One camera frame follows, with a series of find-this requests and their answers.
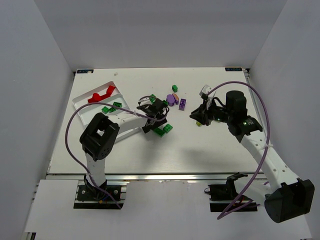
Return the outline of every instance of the green lego brick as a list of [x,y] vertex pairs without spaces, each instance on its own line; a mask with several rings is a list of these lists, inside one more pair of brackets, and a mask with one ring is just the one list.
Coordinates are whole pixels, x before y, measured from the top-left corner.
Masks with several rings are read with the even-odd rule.
[[173,91],[174,93],[178,92],[178,87],[177,87],[177,85],[172,85],[172,91]]
[[156,129],[153,129],[153,131],[154,131],[156,134],[158,134],[160,137],[162,137],[163,135],[166,134],[165,131],[161,130],[161,129],[158,128],[158,127],[157,127]]
[[105,106],[104,108],[101,109],[101,111],[102,111],[104,114],[107,114],[107,113],[110,111],[110,109]]
[[112,107],[112,108],[109,109],[109,112],[110,112],[110,113],[112,113],[112,112],[114,112],[114,111],[117,111],[117,109],[115,109],[114,107]]
[[171,126],[170,124],[167,124],[163,127],[163,131],[167,134],[169,133],[174,127]]
[[122,108],[122,103],[120,103],[120,102],[114,102],[113,104],[112,104],[113,106],[116,106],[116,107],[118,107],[118,108]]
[[153,94],[151,94],[150,96],[152,96],[152,97],[149,97],[150,102],[154,103],[156,101],[157,97],[155,95],[153,95]]

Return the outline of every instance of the white tray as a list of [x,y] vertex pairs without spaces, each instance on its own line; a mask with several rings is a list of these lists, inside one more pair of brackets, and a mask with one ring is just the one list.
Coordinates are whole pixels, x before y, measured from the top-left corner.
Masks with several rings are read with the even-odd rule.
[[[113,104],[114,102],[117,102],[117,103],[121,103],[122,104],[122,108],[123,109],[130,109],[126,100],[124,99],[124,97],[122,96],[122,94],[119,92],[119,89],[117,88],[117,86],[115,85],[115,83],[113,81],[110,81],[104,85],[101,85],[91,91],[88,91],[80,96],[77,96],[75,97],[73,100],[72,100],[72,103],[73,103],[73,106],[74,108],[77,110],[78,108],[80,108],[81,106],[85,105],[88,103],[88,99],[92,98],[92,95],[94,93],[97,93],[99,94],[100,96],[102,95],[105,95],[106,92],[107,92],[107,89],[109,86],[115,86],[116,88],[114,89],[113,93],[111,94],[110,97],[100,101],[100,103],[105,103],[105,104]],[[104,105],[91,105],[91,106],[87,106],[83,109],[81,109],[79,112],[78,112],[78,115],[81,119],[81,122],[84,126],[84,128],[86,128],[88,126],[88,124],[90,123],[90,121],[92,120],[92,118],[97,114],[97,113],[102,113],[102,108],[104,107]],[[123,111],[122,110],[116,110],[114,112],[110,112],[110,113],[107,113],[106,115],[107,116],[111,116],[111,115],[117,115],[117,114],[120,114],[122,113]],[[117,137],[116,137],[116,141],[115,142],[118,142],[124,138],[127,138],[129,136],[131,136],[132,134],[134,133],[137,133],[138,131],[140,130],[140,128],[135,128],[135,129],[131,129],[131,130],[128,130],[128,131],[125,131],[121,134],[119,134]]]

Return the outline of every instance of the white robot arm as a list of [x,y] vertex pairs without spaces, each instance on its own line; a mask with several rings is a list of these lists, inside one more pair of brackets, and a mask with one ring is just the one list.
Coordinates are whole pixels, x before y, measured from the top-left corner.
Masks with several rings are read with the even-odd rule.
[[[269,185],[253,181],[245,195],[264,206],[270,218],[276,223],[307,214],[310,211],[315,187],[310,180],[301,180],[284,163],[277,152],[266,145],[266,135],[258,121],[247,115],[247,100],[241,91],[226,93],[225,105],[217,97],[209,97],[211,88],[205,85],[200,96],[203,103],[190,115],[203,125],[212,121],[227,123],[228,129],[259,164],[268,147],[261,167]],[[232,197],[242,192],[249,183],[247,175],[237,173],[228,177],[226,191]]]
[[97,113],[82,133],[80,143],[86,157],[86,169],[90,173],[84,176],[84,192],[90,193],[89,198],[100,200],[108,190],[105,176],[106,157],[110,154],[118,134],[135,128],[142,128],[143,132],[147,133],[167,122],[168,106],[158,98],[155,98],[152,104],[139,105],[137,109],[135,114],[106,116],[101,112]]
[[[144,114],[141,110],[138,110],[137,113]],[[117,124],[119,126],[118,135],[121,133],[124,133],[128,130],[135,129],[135,128],[142,128],[147,123],[147,118],[139,117],[136,115],[132,115],[129,113],[121,113],[118,115],[112,115],[109,116],[108,119],[113,122],[114,124]],[[99,131],[98,134],[100,136],[103,135],[103,131]],[[106,150],[105,154],[109,154],[111,149]],[[106,175],[105,175],[105,165],[106,165],[106,158],[100,159],[99,161],[94,161],[93,157],[86,152],[85,153],[86,158],[86,166],[89,169],[91,176],[95,183],[100,186],[106,181]],[[86,180],[93,186],[92,181],[90,180],[89,176],[86,176]]]

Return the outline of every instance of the purple lego brick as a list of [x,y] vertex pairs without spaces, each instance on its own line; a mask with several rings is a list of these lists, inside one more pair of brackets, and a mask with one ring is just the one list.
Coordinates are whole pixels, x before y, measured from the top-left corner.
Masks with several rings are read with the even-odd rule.
[[176,99],[172,94],[168,94],[166,96],[166,101],[168,102],[169,106],[172,107],[173,105],[175,105]]
[[180,105],[179,105],[179,110],[181,110],[181,111],[185,110],[186,101],[187,101],[186,99],[181,98]]

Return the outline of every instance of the red lego piece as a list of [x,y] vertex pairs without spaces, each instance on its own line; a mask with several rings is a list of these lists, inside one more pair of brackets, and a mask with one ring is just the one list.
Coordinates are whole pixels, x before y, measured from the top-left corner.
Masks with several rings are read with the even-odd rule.
[[111,96],[111,94],[115,90],[115,86],[109,86],[108,89],[106,90],[106,94],[100,96],[98,93],[92,94],[92,98],[88,99],[88,103],[98,103],[104,99],[107,99]]
[[111,96],[111,94],[114,92],[114,90],[116,89],[116,87],[115,86],[109,86],[108,87],[108,89],[106,90],[106,95],[108,96],[108,97],[110,97]]

